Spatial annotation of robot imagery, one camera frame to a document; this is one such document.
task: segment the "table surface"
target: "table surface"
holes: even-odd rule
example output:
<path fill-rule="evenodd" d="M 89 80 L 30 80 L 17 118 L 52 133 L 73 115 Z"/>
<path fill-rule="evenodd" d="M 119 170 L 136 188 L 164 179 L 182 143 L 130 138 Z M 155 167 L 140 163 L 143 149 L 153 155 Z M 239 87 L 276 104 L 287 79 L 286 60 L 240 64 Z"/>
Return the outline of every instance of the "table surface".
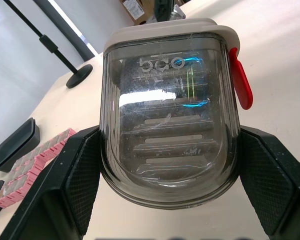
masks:
<path fill-rule="evenodd" d="M 182 9 L 187 18 L 212 18 L 237 31 L 239 60 L 254 93 L 250 110 L 239 107 L 240 123 L 276 135 L 300 161 L 300 1 L 192 0 Z M 70 73 L 59 78 L 32 113 L 42 143 L 67 128 L 79 131 L 99 124 L 102 61 L 100 56 L 88 61 L 94 67 L 92 73 L 73 89 L 65 87 Z M 0 179 L 5 177 L 0 172 Z M 0 212 L 0 234 L 19 204 Z M 267 239 L 240 180 L 214 201 L 170 211 L 128 202 L 100 179 L 84 240 L 176 236 Z"/>

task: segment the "red latch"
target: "red latch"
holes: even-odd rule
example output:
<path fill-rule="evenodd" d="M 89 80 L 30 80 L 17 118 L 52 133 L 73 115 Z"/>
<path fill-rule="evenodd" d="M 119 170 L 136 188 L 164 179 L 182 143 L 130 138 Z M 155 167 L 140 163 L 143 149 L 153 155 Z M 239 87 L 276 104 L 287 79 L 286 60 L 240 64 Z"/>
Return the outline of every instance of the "red latch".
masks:
<path fill-rule="evenodd" d="M 234 47 L 229 53 L 233 84 L 241 107 L 244 110 L 248 110 L 253 103 L 253 94 L 248 79 L 246 78 L 243 66 L 236 57 L 237 51 L 238 49 Z"/>

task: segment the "black pole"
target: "black pole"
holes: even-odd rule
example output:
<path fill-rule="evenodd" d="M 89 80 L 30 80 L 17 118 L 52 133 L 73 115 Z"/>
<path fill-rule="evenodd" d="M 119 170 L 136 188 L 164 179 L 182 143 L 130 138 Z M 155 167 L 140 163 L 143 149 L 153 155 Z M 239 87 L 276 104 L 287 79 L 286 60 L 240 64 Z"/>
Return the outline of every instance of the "black pole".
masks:
<path fill-rule="evenodd" d="M 70 77 L 66 86 L 73 88 L 80 84 L 92 71 L 92 65 L 88 64 L 77 70 L 66 57 L 58 50 L 58 46 L 45 34 L 43 35 L 25 16 L 20 10 L 10 1 L 4 0 L 4 2 L 39 36 L 40 42 L 53 54 L 55 54 L 62 63 L 67 66 L 73 75 Z"/>
<path fill-rule="evenodd" d="M 4 2 L 6 2 L 6 4 L 37 34 L 37 36 L 41 37 L 43 35 L 10 0 L 4 0 Z"/>

